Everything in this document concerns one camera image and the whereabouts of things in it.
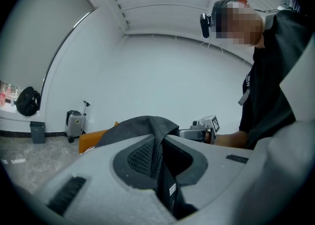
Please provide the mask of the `person's right hand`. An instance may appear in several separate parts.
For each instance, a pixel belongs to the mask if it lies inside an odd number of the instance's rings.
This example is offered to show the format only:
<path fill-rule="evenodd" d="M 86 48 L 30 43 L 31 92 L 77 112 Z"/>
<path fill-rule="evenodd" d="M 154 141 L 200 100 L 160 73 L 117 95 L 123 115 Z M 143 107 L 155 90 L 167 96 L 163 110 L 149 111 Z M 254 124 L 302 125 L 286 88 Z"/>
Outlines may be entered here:
<path fill-rule="evenodd" d="M 214 145 L 216 142 L 216 135 L 210 131 L 206 130 L 205 131 L 205 137 L 204 137 L 204 143 Z"/>

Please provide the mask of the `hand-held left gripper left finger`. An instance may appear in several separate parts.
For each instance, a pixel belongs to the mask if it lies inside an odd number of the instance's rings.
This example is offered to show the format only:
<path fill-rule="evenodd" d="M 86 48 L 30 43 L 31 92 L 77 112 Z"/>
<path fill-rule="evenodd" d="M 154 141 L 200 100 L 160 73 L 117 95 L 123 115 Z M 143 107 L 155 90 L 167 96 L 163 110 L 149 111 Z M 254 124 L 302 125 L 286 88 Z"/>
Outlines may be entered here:
<path fill-rule="evenodd" d="M 71 225 L 170 225 L 175 217 L 161 203 L 152 178 L 130 168 L 128 156 L 148 150 L 152 135 L 95 148 L 58 172 L 36 192 L 56 218 Z"/>

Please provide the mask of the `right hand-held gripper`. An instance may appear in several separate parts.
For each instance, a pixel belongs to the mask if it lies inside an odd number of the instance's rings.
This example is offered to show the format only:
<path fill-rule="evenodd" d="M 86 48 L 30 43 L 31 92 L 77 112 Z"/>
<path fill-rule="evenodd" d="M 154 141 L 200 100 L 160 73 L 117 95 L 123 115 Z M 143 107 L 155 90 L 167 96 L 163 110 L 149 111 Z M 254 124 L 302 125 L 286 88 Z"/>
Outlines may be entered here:
<path fill-rule="evenodd" d="M 215 135 L 220 130 L 216 115 L 206 116 L 192 122 L 189 129 L 179 130 L 179 136 L 185 139 L 204 143 L 205 131 L 210 130 Z"/>

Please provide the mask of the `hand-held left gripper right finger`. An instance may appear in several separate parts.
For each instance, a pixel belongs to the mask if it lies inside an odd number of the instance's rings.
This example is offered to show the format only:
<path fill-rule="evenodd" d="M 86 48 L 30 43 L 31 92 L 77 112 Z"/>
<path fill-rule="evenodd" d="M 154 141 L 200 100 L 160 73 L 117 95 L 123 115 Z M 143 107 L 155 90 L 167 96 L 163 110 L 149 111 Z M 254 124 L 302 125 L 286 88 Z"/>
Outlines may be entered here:
<path fill-rule="evenodd" d="M 164 213 L 167 225 L 264 225 L 297 196 L 315 164 L 315 123 L 295 122 L 253 150 L 208 145 L 174 135 L 166 141 L 205 157 L 194 161 L 195 184 L 181 186 L 186 204 L 195 211 L 177 219 Z"/>

